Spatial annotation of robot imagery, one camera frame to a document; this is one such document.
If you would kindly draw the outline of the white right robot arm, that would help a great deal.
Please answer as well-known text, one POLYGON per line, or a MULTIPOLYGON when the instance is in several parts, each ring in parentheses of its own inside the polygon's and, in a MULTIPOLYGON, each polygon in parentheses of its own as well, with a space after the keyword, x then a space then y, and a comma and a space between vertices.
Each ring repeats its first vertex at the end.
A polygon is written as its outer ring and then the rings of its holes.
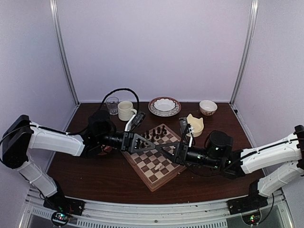
POLYGON ((278 188, 304 173, 304 127, 298 125, 294 133, 265 146, 232 151, 233 139, 222 131, 212 131, 203 148, 183 141, 157 145, 155 148, 173 163, 213 168, 216 175, 236 179, 256 170, 280 163, 276 171, 251 184, 250 194, 244 198, 246 209, 254 209, 278 188))

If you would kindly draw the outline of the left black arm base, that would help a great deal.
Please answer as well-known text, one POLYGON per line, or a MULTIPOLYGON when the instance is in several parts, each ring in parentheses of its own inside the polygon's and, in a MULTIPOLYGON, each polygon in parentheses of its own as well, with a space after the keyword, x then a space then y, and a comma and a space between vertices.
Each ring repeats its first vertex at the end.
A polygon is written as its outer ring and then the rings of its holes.
POLYGON ((81 216, 84 210, 85 202, 79 199, 66 197, 46 197, 43 203, 45 208, 63 212, 68 215, 81 216))

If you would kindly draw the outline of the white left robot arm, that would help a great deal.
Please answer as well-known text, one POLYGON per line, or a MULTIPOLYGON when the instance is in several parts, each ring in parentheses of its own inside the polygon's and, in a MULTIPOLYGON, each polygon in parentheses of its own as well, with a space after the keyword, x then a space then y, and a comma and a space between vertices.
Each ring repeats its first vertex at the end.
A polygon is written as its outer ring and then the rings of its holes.
POLYGON ((100 110, 88 118, 88 126, 84 130, 68 133, 41 126, 30 121, 27 115, 21 115, 0 141, 2 163, 17 170, 30 184, 50 197, 50 204, 58 211, 64 211, 68 207, 67 198, 58 193, 59 185, 33 162, 28 150, 43 149, 92 158, 104 152, 107 146, 130 154, 146 150, 139 147, 140 142, 146 142, 150 149, 155 149, 154 143, 132 132, 144 118, 144 112, 134 114, 125 130, 118 132, 109 113, 100 110))

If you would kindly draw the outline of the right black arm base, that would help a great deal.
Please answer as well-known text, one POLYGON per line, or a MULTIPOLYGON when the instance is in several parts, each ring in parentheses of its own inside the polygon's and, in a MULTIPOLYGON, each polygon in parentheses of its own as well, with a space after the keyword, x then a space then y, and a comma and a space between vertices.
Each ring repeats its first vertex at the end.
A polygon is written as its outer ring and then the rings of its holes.
POLYGON ((227 201, 230 215, 256 210, 268 205, 267 197, 246 196, 227 201))

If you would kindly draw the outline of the white chess pawn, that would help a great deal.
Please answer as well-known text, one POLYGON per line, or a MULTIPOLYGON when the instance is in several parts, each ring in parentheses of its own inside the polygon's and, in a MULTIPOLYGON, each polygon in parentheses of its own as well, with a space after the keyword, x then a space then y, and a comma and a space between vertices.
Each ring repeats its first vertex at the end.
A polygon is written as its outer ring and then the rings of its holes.
POLYGON ((154 169, 155 169, 155 170, 159 170, 162 166, 163 166, 163 164, 162 164, 162 163, 159 163, 159 164, 157 164, 157 165, 154 167, 154 169))

